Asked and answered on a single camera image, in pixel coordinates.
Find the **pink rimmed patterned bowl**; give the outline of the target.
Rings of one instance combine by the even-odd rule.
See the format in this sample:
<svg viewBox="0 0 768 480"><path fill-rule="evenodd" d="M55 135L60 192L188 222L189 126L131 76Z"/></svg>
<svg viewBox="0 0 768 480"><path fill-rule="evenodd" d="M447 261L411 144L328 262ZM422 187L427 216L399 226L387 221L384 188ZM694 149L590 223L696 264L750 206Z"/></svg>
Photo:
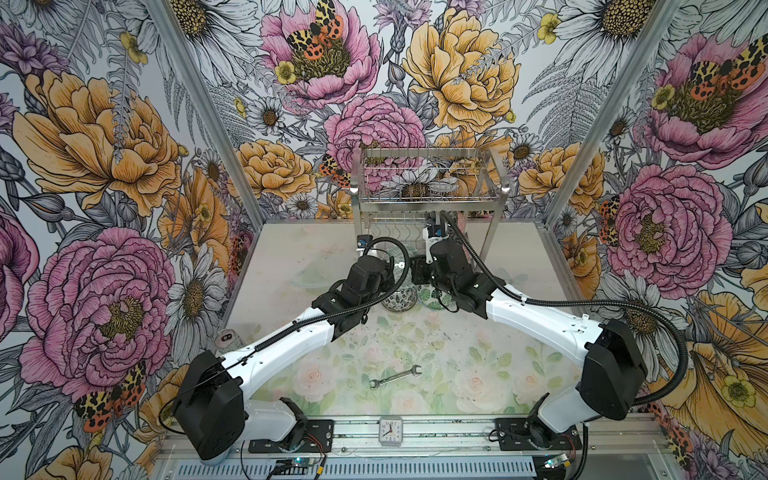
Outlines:
<svg viewBox="0 0 768 480"><path fill-rule="evenodd" d="M466 214L464 212L457 212L456 213L456 217L457 217L457 223L458 223L459 230L463 234L466 234L467 233L467 216L466 216Z"/></svg>

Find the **black floral pattern bowl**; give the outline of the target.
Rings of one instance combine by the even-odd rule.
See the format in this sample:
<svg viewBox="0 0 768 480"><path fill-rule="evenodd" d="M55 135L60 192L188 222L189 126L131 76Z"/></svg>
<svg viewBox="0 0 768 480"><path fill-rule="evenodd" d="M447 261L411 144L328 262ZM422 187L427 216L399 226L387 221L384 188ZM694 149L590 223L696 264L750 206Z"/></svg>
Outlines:
<svg viewBox="0 0 768 480"><path fill-rule="evenodd" d="M403 286L382 301L385 309L393 313L411 310L418 302L418 288L414 285Z"/></svg>

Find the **green geometric pattern bowl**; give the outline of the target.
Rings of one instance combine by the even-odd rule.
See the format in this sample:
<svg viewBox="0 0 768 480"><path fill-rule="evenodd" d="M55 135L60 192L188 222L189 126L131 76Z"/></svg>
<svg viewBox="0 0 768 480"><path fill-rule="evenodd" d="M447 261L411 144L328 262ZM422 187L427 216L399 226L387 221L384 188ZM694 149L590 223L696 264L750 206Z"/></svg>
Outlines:
<svg viewBox="0 0 768 480"><path fill-rule="evenodd" d="M405 267L405 255L403 251L397 246L390 246L386 253L393 262L392 277L397 282L402 276L403 269Z"/></svg>

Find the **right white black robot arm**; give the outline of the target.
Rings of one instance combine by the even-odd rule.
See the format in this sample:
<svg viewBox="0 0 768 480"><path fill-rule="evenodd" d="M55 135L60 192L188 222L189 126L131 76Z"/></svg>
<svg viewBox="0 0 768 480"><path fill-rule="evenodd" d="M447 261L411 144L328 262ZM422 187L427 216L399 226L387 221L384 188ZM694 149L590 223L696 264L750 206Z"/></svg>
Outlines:
<svg viewBox="0 0 768 480"><path fill-rule="evenodd" d="M412 281L448 294L463 311L533 337L580 367L581 377L574 385L536 402L521 437L543 446L578 423L598 418L620 421L628 415L647 369L631 331L622 323L600 323L587 315L543 306L502 279L470 268L450 273L419 262Z"/></svg>

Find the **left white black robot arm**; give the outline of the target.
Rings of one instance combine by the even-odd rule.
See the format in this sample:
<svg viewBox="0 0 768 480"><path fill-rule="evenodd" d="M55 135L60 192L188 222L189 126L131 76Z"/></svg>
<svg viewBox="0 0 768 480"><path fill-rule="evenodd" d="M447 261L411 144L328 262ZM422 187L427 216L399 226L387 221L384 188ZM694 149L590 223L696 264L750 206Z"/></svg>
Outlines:
<svg viewBox="0 0 768 480"><path fill-rule="evenodd" d="M353 305L341 290L331 290L265 339L220 357L210 351L198 355L171 405L198 458L216 464L235 445L251 441L297 449L307 433L306 414L286 397L267 402L252 395L291 363L360 325L371 307L395 291Z"/></svg>

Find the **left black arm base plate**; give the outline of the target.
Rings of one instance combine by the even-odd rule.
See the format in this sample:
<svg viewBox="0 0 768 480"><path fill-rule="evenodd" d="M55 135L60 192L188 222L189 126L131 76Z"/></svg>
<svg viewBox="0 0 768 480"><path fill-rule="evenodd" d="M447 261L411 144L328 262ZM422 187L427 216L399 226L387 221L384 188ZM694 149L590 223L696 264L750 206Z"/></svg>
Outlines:
<svg viewBox="0 0 768 480"><path fill-rule="evenodd" d="M330 453L334 430L334 420L310 419L302 430L295 427L284 440L249 441L247 451L251 454Z"/></svg>

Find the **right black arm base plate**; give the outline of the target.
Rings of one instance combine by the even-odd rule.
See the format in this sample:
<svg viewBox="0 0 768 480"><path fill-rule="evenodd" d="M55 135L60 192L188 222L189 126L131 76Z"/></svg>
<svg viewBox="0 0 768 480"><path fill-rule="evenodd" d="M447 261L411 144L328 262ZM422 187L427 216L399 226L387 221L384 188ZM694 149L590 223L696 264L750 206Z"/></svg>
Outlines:
<svg viewBox="0 0 768 480"><path fill-rule="evenodd" d="M582 439L575 426L564 433L554 433L546 426L534 424L527 418L500 417L494 420L493 435L501 451L566 451L582 448Z"/></svg>

